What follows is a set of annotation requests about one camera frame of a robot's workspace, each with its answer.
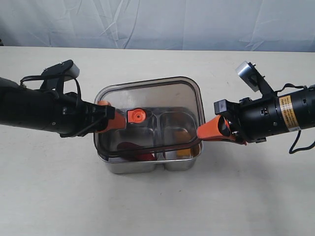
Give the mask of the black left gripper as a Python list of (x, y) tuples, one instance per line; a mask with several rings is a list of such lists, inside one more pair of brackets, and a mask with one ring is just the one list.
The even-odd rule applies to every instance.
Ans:
[(85, 102), (73, 92), (57, 95), (56, 92), (26, 90), (24, 95), (25, 128), (54, 132), (68, 138), (126, 127), (126, 118), (106, 100), (97, 104)]

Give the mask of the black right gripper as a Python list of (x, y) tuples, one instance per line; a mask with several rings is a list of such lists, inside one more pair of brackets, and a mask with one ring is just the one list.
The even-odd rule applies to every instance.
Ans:
[[(267, 137), (282, 134), (282, 115), (276, 96), (264, 96), (257, 100), (244, 98), (239, 103), (226, 99), (214, 103), (215, 114), (212, 120), (197, 129), (199, 139), (205, 142), (229, 142), (239, 145), (264, 142)], [(244, 140), (231, 140), (228, 120), (237, 137)]]

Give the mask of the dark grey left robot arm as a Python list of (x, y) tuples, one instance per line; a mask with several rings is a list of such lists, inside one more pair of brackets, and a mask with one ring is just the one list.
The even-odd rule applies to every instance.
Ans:
[(19, 84), (0, 80), (2, 125), (58, 133), (62, 138), (84, 137), (126, 127), (126, 118), (106, 101), (83, 101), (80, 86), (64, 93), (64, 75), (30, 76)]

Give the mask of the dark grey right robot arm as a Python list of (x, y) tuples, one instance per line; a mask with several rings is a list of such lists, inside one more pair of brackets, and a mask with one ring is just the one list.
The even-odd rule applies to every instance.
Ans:
[(295, 91), (277, 92), (260, 99), (249, 97), (238, 103), (226, 99), (214, 103), (216, 117), (197, 129), (203, 141), (225, 141), (241, 145), (262, 143), (267, 137), (315, 126), (315, 88), (296, 86)]

